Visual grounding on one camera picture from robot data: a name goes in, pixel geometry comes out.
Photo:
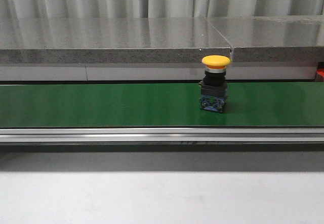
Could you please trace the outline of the grey stone slab left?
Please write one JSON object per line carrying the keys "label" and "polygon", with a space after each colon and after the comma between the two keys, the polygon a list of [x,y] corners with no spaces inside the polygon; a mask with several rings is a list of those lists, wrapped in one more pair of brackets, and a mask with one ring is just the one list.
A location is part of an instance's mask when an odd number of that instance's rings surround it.
{"label": "grey stone slab left", "polygon": [[1,64],[198,63],[229,54],[204,18],[1,20]]}

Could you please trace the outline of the grey stone slab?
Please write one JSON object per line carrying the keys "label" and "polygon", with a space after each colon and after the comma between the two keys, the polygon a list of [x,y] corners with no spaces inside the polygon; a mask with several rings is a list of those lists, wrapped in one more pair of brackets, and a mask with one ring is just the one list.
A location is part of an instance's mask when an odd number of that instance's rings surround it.
{"label": "grey stone slab", "polygon": [[323,16],[215,17],[207,21],[234,62],[322,62]]}
{"label": "grey stone slab", "polygon": [[204,18],[1,20],[1,64],[198,63],[229,54]]}

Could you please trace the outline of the green conveyor belt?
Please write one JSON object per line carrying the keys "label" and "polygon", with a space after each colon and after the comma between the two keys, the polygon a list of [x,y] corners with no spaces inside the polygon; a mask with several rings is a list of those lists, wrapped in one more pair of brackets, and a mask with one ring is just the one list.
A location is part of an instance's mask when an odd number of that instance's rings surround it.
{"label": "green conveyor belt", "polygon": [[322,126],[323,83],[229,83],[224,112],[196,83],[2,85],[1,127]]}

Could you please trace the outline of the grey stone slab right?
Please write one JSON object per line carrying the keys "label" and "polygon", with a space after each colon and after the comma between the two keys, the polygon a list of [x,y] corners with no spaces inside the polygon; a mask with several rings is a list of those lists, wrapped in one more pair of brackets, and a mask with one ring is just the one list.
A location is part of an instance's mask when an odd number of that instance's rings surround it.
{"label": "grey stone slab right", "polygon": [[323,16],[215,17],[207,21],[234,62],[322,62]]}

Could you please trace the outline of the white base panel under slabs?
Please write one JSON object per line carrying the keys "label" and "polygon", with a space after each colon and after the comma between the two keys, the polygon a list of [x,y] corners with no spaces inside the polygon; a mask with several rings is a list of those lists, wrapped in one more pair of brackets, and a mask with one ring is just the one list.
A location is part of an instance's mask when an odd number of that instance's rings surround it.
{"label": "white base panel under slabs", "polygon": [[[228,80],[312,80],[317,62],[233,62]],[[204,77],[202,63],[2,64],[1,81],[184,81]]]}

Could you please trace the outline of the red object at right edge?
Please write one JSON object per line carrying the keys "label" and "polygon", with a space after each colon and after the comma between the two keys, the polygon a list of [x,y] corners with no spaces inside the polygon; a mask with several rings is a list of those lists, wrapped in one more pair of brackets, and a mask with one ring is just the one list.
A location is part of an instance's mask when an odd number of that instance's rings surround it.
{"label": "red object at right edge", "polygon": [[324,68],[317,69],[315,81],[316,82],[324,82]]}

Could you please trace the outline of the aluminium conveyor side rail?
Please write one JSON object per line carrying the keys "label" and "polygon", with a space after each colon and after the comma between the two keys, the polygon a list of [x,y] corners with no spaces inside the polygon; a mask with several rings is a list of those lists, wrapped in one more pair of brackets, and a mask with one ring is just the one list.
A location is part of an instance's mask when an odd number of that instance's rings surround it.
{"label": "aluminium conveyor side rail", "polygon": [[2,146],[322,143],[323,127],[121,127],[1,129]]}

